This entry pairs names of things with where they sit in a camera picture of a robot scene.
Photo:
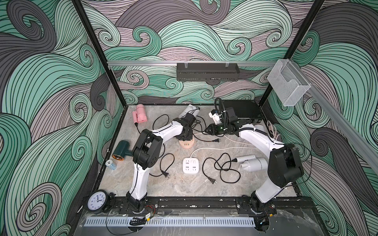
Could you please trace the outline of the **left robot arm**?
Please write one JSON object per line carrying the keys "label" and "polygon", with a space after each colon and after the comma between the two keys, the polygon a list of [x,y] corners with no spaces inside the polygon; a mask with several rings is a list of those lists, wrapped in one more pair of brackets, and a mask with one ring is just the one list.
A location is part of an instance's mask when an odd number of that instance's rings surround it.
{"label": "left robot arm", "polygon": [[158,161],[162,145],[171,138],[181,141],[191,140],[192,125],[195,120],[196,114],[186,113],[159,129],[145,129],[141,132],[132,150],[134,175],[131,188],[127,192],[127,200],[132,211],[144,210],[150,169]]}

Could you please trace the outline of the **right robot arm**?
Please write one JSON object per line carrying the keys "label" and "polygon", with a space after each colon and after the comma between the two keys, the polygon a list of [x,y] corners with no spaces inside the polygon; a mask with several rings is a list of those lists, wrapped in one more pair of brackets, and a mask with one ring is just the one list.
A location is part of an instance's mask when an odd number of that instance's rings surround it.
{"label": "right robot arm", "polygon": [[268,178],[251,194],[250,206],[255,213],[262,213],[269,203],[286,187],[296,182],[304,175],[302,161],[298,148],[294,144],[284,144],[272,138],[266,131],[253,124],[236,121],[232,124],[217,124],[212,126],[216,135],[236,135],[260,150],[265,157],[257,158],[254,154],[230,158],[220,165],[219,159],[214,166],[220,172],[239,170],[232,169],[232,163],[239,163],[240,169],[247,172],[266,170]]}

